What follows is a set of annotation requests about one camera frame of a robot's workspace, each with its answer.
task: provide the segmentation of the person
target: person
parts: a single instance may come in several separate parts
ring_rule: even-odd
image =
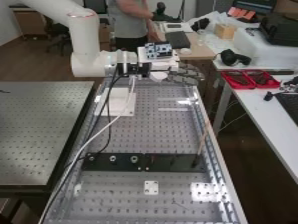
[[[106,4],[117,49],[137,53],[137,48],[147,41],[159,41],[146,0],[107,0]]]

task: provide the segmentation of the white desk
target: white desk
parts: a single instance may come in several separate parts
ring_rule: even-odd
[[[205,35],[205,44],[211,49],[214,54],[219,54],[223,50],[230,49],[236,54],[242,54],[240,51],[234,47],[231,40],[222,40],[219,39],[214,33],[206,32]],[[270,66],[260,66],[255,63],[255,58],[251,60],[251,63],[248,66],[243,65],[242,63],[238,63],[235,66],[227,66],[220,61],[220,56],[216,55],[215,59],[212,60],[212,65],[216,69],[216,71],[222,70],[243,70],[243,69],[262,69],[262,70],[271,70],[271,71],[288,71],[288,67],[280,67],[276,66],[274,63]]]
[[[294,78],[294,75],[274,76],[274,78],[278,81],[287,81]],[[278,89],[235,90],[224,83],[212,129],[218,134],[232,93],[298,184],[298,126],[275,97],[268,102],[263,100],[267,91],[280,92]]]

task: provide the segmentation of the desk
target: desk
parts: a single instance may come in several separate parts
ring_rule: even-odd
[[[93,82],[0,83],[0,195],[50,192]]]
[[[292,77],[292,75],[274,76],[278,81],[287,81],[292,79]],[[279,92],[278,89],[235,90],[230,88],[227,83],[224,83],[212,129],[214,133],[218,134],[230,95],[232,93],[292,176],[292,179],[298,183],[298,126],[287,115],[275,97],[268,102],[263,100],[267,91],[271,91],[272,93]]]
[[[158,25],[154,25],[155,32],[162,41],[165,41],[165,33],[159,30]],[[197,33],[186,33],[186,36],[190,41],[190,49],[191,54],[185,55],[179,53],[179,50],[177,50],[179,59],[181,60],[210,60],[214,58],[215,54],[210,50],[210,48],[202,44],[202,46],[198,46],[198,34]]]

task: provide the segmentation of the chair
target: chair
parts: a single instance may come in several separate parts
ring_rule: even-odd
[[[52,47],[57,47],[60,55],[63,56],[63,47],[66,44],[71,44],[69,29],[60,23],[53,23],[53,20],[45,17],[45,33],[49,36],[49,40],[58,38],[58,40],[46,47],[46,53]]]

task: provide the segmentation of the white box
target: white box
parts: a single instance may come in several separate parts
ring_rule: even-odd
[[[271,45],[259,31],[251,36],[243,28],[234,34],[234,47],[240,53],[251,57],[255,66],[298,68],[298,47]]]

